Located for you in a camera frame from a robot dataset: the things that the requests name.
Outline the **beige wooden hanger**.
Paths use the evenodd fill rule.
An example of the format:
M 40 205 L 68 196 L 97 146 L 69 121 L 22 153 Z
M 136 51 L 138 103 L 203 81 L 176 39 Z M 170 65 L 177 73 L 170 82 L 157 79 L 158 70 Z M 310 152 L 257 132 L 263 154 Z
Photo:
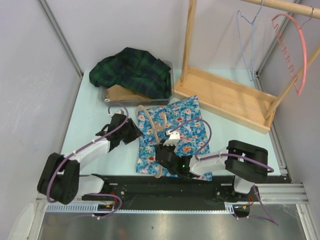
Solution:
M 158 130 L 162 131 L 166 128 L 166 124 L 167 124 L 167 116 L 164 112 L 160 113 L 160 117 L 163 120 L 163 125 L 161 125 L 160 123 L 154 123 L 151 115 L 149 114 L 148 110 L 143 106 L 143 105 L 138 105 L 136 110 L 135 110 L 135 115 L 138 117 L 139 112 L 143 111 L 145 113 L 145 115 L 147 116 L 150 124 L 151 124 L 151 130 L 153 132 L 153 135 L 155 136 L 155 140 L 156 143 L 159 144 L 160 143 L 160 139 L 158 136 Z

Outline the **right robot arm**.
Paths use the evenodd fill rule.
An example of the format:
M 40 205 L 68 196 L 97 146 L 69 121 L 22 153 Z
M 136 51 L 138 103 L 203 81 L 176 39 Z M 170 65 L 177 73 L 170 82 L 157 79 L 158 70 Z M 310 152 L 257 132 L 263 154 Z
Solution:
M 264 148 L 238 140 L 230 140 L 228 146 L 216 153 L 195 157 L 177 155 L 175 145 L 162 140 L 154 146 L 155 161 L 170 174 L 180 178 L 193 179 L 204 174 L 227 171 L 234 174 L 231 187 L 215 190 L 217 202 L 236 203 L 246 199 L 252 187 L 267 180 L 274 170 L 268 166 L 268 151 Z

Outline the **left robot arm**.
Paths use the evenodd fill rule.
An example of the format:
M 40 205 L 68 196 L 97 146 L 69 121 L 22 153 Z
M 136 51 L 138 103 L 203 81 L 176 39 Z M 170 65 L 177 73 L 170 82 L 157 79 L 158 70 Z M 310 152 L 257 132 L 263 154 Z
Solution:
M 46 196 L 49 203 L 59 202 L 67 205 L 75 197 L 94 194 L 105 200 L 111 188 L 101 176 L 94 173 L 80 176 L 80 172 L 121 142 L 129 144 L 143 133 L 131 118 L 123 113 L 115 113 L 95 137 L 80 149 L 68 154 L 52 153 L 48 156 L 37 184 L 37 191 Z

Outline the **pink plastic hanger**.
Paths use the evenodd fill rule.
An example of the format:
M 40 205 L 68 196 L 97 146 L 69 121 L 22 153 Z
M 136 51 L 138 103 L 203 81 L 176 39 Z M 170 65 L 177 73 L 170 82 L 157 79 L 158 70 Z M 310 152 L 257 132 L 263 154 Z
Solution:
M 292 35 L 296 45 L 293 46 L 292 41 L 289 40 L 289 43 L 286 42 L 283 35 L 283 31 L 280 28 L 279 19 L 284 18 L 288 20 L 293 28 L 295 33 Z M 293 80 L 293 86 L 296 90 L 298 96 L 300 96 L 304 90 L 306 79 L 307 79 L 307 69 L 308 69 L 308 53 L 307 53 L 307 44 L 305 36 L 300 24 L 293 18 L 291 15 L 286 13 L 279 13 L 271 19 L 271 23 L 275 32 L 276 40 L 279 44 L 280 50 L 283 54 L 286 66 L 288 68 L 291 79 Z M 292 54 L 294 57 L 300 58 L 301 67 L 298 70 L 295 67 L 295 64 L 298 63 L 298 60 L 293 60 Z

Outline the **tan folded garment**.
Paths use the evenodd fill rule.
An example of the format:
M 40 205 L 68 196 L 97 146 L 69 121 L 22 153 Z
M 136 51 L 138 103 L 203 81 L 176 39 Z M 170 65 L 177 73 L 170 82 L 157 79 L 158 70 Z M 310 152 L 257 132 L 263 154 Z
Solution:
M 134 92 L 120 85 L 114 85 L 106 89 L 105 100 L 110 102 L 117 101 L 137 101 L 150 100 L 151 98 L 143 94 Z

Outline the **clear plastic tray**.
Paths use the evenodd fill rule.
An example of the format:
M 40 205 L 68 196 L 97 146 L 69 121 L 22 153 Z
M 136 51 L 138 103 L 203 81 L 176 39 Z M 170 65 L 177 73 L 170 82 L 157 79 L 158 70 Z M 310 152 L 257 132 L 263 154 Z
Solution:
M 169 76 L 169 97 L 167 98 L 158 98 L 158 99 L 137 99 L 137 100 L 120 100 L 120 101 L 110 101 L 107 98 L 108 90 L 105 87 L 100 87 L 98 91 L 98 100 L 107 105 L 107 106 L 113 106 L 116 103 L 120 103 L 124 105 L 125 107 L 137 107 L 138 105 L 144 105 L 144 106 L 161 106 L 161 105 L 167 105 L 170 103 L 170 101 L 174 97 L 174 74 L 173 74 L 173 65 L 168 60 L 163 60 L 163 62 L 170 68 Z

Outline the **green plaid garment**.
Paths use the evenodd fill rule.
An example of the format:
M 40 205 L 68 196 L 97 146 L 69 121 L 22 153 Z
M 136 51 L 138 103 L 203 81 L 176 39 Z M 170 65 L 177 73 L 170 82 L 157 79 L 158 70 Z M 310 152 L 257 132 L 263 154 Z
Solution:
M 89 73 L 89 82 L 107 89 L 120 85 L 151 99 L 164 99 L 170 95 L 169 71 L 150 52 L 126 47 L 98 62 Z

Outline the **wooden clothes rack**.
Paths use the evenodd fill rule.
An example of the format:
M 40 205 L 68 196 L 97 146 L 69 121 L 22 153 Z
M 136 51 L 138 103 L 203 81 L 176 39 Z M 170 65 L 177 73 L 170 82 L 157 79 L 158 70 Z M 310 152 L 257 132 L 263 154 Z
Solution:
M 271 22 L 275 30 L 276 40 L 280 44 L 280 49 L 290 71 L 291 80 L 283 92 L 279 96 L 274 96 L 191 66 L 189 58 L 197 5 L 195 0 L 191 0 L 188 5 L 182 73 L 174 85 L 174 94 L 179 99 L 197 96 L 203 109 L 262 134 L 267 134 L 271 129 L 277 107 L 289 91 L 295 88 L 297 95 L 302 94 L 306 84 L 308 67 L 320 54 L 318 47 L 312 55 L 307 54 L 307 44 L 302 26 L 291 14 L 318 19 L 320 10 L 319 8 L 283 0 L 253 0 L 252 4 L 282 11 L 274 16 Z M 291 64 L 288 48 L 284 45 L 285 41 L 282 38 L 279 25 L 275 23 L 275 20 L 280 16 L 289 19 L 294 24 L 301 42 L 302 68 L 298 73 L 294 73 L 295 67 Z

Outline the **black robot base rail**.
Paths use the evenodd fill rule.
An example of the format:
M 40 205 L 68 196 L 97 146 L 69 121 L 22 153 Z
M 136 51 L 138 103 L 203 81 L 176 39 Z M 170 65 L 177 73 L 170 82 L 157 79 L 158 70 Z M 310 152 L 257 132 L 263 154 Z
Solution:
M 104 185 L 98 195 L 86 194 L 83 201 L 111 201 L 122 210 L 209 212 L 225 210 L 226 204 L 245 205 L 248 210 L 258 200 L 254 191 L 247 194 L 234 190 L 233 176 L 218 176 L 212 181 L 180 177 L 102 176 Z

